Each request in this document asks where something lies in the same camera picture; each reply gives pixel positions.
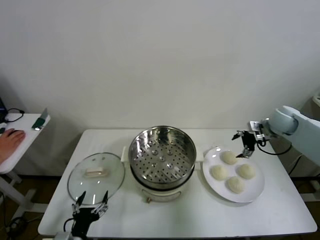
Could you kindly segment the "bare human hand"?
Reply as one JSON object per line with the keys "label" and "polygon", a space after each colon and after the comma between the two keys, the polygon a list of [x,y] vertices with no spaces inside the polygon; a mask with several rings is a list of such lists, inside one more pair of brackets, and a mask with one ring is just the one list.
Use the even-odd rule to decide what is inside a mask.
{"label": "bare human hand", "polygon": [[25,139],[26,133],[23,130],[10,128],[0,136],[0,163],[6,161]]}

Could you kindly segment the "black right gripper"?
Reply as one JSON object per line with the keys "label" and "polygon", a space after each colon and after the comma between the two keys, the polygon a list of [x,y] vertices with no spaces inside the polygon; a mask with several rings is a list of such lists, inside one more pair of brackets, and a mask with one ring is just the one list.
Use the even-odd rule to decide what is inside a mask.
{"label": "black right gripper", "polygon": [[237,130],[236,134],[233,135],[232,141],[236,140],[238,138],[242,139],[242,143],[244,146],[244,149],[242,153],[236,156],[236,158],[245,158],[248,159],[253,154],[253,151],[255,150],[256,145],[256,138],[255,135],[249,131],[243,131],[243,130]]}

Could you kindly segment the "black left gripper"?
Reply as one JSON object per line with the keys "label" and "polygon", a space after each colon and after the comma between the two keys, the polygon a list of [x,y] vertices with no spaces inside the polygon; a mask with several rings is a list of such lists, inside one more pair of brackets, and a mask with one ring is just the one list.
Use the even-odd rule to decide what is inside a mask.
{"label": "black left gripper", "polygon": [[76,200],[75,203],[71,205],[74,225],[71,229],[71,234],[73,237],[87,238],[87,233],[90,228],[91,223],[99,220],[99,215],[104,215],[108,210],[108,196],[109,191],[107,190],[103,196],[102,202],[96,208],[80,208],[83,200],[86,196],[86,191],[84,191]]}

